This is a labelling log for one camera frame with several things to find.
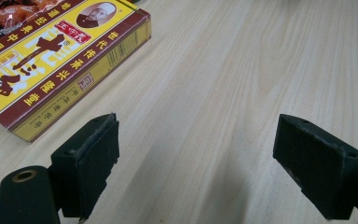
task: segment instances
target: yellow box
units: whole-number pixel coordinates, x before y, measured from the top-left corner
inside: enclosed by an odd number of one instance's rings
[[[150,37],[127,1],[60,2],[0,38],[0,123],[34,141]]]

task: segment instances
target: screw hole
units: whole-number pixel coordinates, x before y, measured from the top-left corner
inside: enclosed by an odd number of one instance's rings
[[[23,171],[15,176],[13,176],[13,182],[21,183],[27,180],[30,180],[36,176],[36,170],[27,170]]]

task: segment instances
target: wooden table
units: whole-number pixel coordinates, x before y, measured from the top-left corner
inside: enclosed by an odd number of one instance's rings
[[[150,42],[59,122],[33,144],[0,126],[0,181],[116,112],[121,157],[88,224],[327,223],[272,149],[281,113],[358,148],[358,0],[138,6]]]

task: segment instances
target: red label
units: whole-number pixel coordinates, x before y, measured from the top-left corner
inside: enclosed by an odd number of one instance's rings
[[[79,44],[84,44],[91,39],[91,36],[77,29],[67,21],[59,21],[54,25],[61,32],[74,39]]]
[[[91,83],[94,82],[90,73],[86,74],[80,80],[78,80],[77,84],[79,85],[80,89],[83,91],[85,90]]]

